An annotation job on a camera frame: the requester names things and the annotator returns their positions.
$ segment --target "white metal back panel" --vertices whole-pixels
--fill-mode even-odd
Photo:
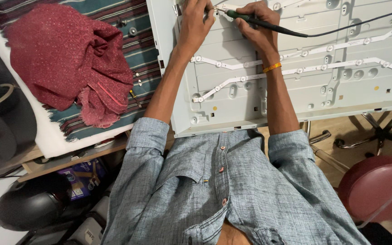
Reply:
[[[147,2],[159,60],[167,65],[179,34],[178,1]],[[244,6],[250,2],[224,3]],[[277,3],[284,6],[278,10],[280,25],[305,34],[332,31],[392,12],[392,0],[267,2],[272,9]],[[256,52],[230,17],[223,12],[214,16],[215,24],[189,62],[179,87],[171,119],[175,137],[267,124],[266,79],[264,74],[254,79],[252,75],[262,73],[261,65],[248,63],[258,60]],[[392,110],[392,16],[322,37],[279,34],[279,52],[300,121]],[[204,98],[211,90],[214,93]]]

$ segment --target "white led strip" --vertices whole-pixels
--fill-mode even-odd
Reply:
[[[345,62],[339,62],[339,63],[333,63],[333,64],[323,64],[323,65],[318,65],[318,66],[310,66],[310,67],[305,67],[305,68],[285,70],[285,71],[282,71],[282,75],[289,75],[289,74],[294,74],[294,73],[301,74],[303,72],[318,71],[318,70],[324,71],[324,70],[330,69],[330,68],[338,68],[338,67],[350,66],[350,65],[361,65],[361,64],[365,64],[365,63],[371,63],[371,62],[378,63],[378,64],[381,64],[385,68],[392,69],[392,64],[388,61],[384,61],[379,58],[367,58],[367,59],[363,59],[363,60],[345,61]],[[206,98],[210,97],[212,94],[221,90],[223,87],[225,87],[226,85],[228,85],[232,82],[255,80],[255,79],[265,78],[265,77],[266,77],[266,74],[264,73],[264,74],[257,74],[257,75],[251,75],[251,76],[243,76],[243,77],[239,77],[239,78],[230,78],[230,79],[222,82],[221,84],[219,84],[215,88],[213,88],[210,92],[206,93],[204,96],[199,97],[199,98],[193,98],[193,102],[196,103],[196,102],[204,101]]]
[[[297,58],[297,57],[301,57],[301,56],[306,57],[309,54],[331,52],[333,50],[342,49],[342,48],[346,48],[346,47],[367,45],[369,43],[383,41],[390,36],[392,36],[392,30],[382,36],[362,38],[362,39],[353,40],[353,41],[342,43],[342,44],[335,44],[335,45],[330,45],[330,46],[326,46],[326,47],[318,47],[318,48],[311,49],[311,50],[297,51],[297,52],[291,53],[291,54],[284,54],[284,55],[280,56],[280,61],[283,61],[286,59],[291,59],[291,58]],[[241,68],[247,68],[250,66],[263,64],[262,60],[258,60],[258,61],[245,62],[243,64],[230,65],[230,64],[224,64],[221,61],[215,61],[215,60],[211,60],[208,58],[204,58],[200,55],[196,56],[196,57],[192,57],[190,60],[190,62],[196,62],[196,61],[197,62],[204,62],[204,63],[208,63],[208,64],[213,64],[216,67],[223,67],[223,68],[226,68],[229,70],[237,70],[237,69],[241,69]]]
[[[290,6],[295,3],[299,3],[305,0],[279,0],[278,3],[273,4],[272,8],[273,10],[280,10],[281,8],[285,8],[287,6]],[[228,10],[236,10],[237,8],[240,8],[240,6],[232,5],[232,4],[226,4],[222,3],[219,5],[214,6],[214,10],[222,10],[222,9],[228,9]]]

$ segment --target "cardboard box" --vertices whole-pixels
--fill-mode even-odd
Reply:
[[[99,158],[75,164],[71,167],[58,170],[57,173],[66,175],[72,185],[71,201],[87,197],[90,192],[99,186],[106,174],[106,169]]]

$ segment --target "soldering iron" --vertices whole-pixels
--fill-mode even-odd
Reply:
[[[260,27],[267,28],[267,29],[272,30],[272,31],[276,31],[276,32],[279,32],[279,33],[282,33],[282,34],[296,36],[296,37],[320,37],[320,36],[328,35],[328,34],[331,34],[331,33],[337,32],[337,31],[345,30],[345,29],[348,29],[348,28],[351,28],[351,27],[362,25],[362,24],[371,22],[373,20],[381,19],[381,18],[384,18],[384,17],[392,15],[392,13],[385,14],[385,15],[382,15],[382,16],[379,16],[379,17],[376,17],[376,18],[373,18],[373,19],[370,19],[370,20],[363,21],[361,23],[357,23],[357,24],[353,24],[353,25],[350,25],[350,26],[342,27],[342,28],[334,30],[334,31],[329,31],[329,32],[325,32],[325,33],[317,34],[317,35],[307,35],[307,34],[298,33],[298,32],[295,32],[295,31],[288,30],[288,29],[286,29],[284,27],[281,27],[279,25],[271,24],[271,23],[269,23],[267,21],[263,21],[263,20],[258,20],[258,19],[252,18],[249,15],[239,14],[239,13],[237,13],[234,10],[221,10],[221,9],[219,9],[219,10],[225,12],[226,15],[231,17],[231,18],[234,18],[234,19],[242,18],[243,20],[245,20],[248,23],[252,23],[252,24],[258,25]]]

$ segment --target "chair wheel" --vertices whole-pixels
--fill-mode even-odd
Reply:
[[[373,153],[371,153],[371,152],[367,152],[366,154],[365,154],[365,157],[366,158],[371,158],[371,157],[374,157],[375,155],[373,154]]]
[[[342,140],[342,139],[335,139],[335,140],[334,140],[334,144],[335,144],[336,146],[341,146],[341,145],[344,145],[345,142],[344,142],[344,140]]]

